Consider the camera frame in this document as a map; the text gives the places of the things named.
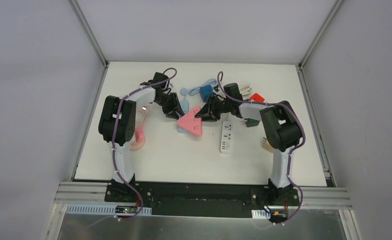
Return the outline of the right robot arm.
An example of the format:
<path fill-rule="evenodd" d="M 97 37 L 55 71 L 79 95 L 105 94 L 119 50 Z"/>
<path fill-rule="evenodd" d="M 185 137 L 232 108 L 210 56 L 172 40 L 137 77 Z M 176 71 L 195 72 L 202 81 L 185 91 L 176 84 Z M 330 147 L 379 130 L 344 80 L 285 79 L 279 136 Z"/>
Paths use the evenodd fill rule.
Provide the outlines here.
<path fill-rule="evenodd" d="M 243 100 L 236 83 L 227 84 L 221 90 L 225 97 L 217 94 L 209 96 L 195 117 L 205 122 L 216 122 L 222 114 L 230 113 L 240 119 L 253 119 L 262 123 L 266 140 L 274 149 L 267 197 L 272 204 L 280 205 L 288 196 L 285 188 L 292 185 L 290 175 L 293 152 L 305 140 L 300 121 L 286 100 L 278 103 Z"/>

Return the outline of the dark green cube socket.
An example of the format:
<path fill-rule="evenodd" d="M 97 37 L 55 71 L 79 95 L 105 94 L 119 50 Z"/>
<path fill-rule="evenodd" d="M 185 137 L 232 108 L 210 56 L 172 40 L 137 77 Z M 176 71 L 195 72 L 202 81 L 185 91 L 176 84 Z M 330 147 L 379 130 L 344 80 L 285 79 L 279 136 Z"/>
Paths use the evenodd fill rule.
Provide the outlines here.
<path fill-rule="evenodd" d="M 260 123 L 260 121 L 251 118 L 245 118 L 243 122 L 247 128 L 256 127 Z"/>

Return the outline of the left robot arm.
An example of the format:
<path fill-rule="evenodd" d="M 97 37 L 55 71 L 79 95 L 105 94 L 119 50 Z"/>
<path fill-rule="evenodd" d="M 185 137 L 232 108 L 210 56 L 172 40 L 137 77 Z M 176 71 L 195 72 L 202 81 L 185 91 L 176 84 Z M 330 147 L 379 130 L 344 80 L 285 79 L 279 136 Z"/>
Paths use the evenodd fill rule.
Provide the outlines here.
<path fill-rule="evenodd" d="M 165 71 L 156 72 L 151 80 L 141 83 L 129 94 L 120 97 L 109 95 L 105 98 L 98 132 L 111 151 L 114 168 L 112 179 L 123 183 L 119 186 L 117 195 L 124 202 L 131 202 L 136 197 L 136 188 L 129 183 L 135 175 L 130 144 L 136 130 L 137 110 L 155 103 L 167 118 L 178 120 L 185 115 L 177 93 L 172 92 L 169 86 L 176 74 L 175 72 L 169 77 Z"/>

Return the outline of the red cube socket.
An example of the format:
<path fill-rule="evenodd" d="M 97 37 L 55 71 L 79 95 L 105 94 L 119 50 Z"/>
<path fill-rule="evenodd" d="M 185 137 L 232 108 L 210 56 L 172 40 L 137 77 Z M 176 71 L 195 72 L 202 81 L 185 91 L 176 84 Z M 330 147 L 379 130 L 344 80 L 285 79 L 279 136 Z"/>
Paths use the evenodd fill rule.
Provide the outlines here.
<path fill-rule="evenodd" d="M 252 96 L 250 96 L 249 100 L 253 102 L 262 102 L 262 103 L 265 101 L 265 99 L 258 93 L 254 93 Z"/>

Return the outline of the blue cube socket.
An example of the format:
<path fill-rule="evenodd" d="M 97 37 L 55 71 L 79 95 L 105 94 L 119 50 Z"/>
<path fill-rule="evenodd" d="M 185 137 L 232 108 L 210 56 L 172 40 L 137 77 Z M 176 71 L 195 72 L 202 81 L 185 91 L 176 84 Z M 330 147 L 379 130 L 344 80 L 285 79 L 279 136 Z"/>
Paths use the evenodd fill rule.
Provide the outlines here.
<path fill-rule="evenodd" d="M 201 100 L 205 103 L 209 96 L 213 94 L 213 88 L 211 85 L 204 85 L 199 88 L 199 95 Z"/>

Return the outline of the beige cube socket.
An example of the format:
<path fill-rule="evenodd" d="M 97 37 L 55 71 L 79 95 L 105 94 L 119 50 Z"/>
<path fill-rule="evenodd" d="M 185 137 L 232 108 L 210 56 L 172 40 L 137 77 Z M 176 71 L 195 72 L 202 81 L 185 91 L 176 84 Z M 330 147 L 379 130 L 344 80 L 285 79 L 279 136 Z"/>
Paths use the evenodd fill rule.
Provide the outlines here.
<path fill-rule="evenodd" d="M 270 143 L 265 137 L 262 138 L 262 147 L 270 153 L 274 152 L 274 148 L 270 145 Z"/>

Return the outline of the pink triangular power strip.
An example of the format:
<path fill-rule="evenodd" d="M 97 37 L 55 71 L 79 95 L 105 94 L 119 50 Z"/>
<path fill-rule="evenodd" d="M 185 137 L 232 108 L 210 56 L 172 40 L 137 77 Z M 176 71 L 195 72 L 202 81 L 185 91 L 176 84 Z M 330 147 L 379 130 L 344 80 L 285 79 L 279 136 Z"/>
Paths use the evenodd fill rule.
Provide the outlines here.
<path fill-rule="evenodd" d="M 196 137 L 201 137 L 203 134 L 202 119 L 195 117 L 200 110 L 201 107 L 199 105 L 192 108 L 177 121 L 178 127 Z"/>

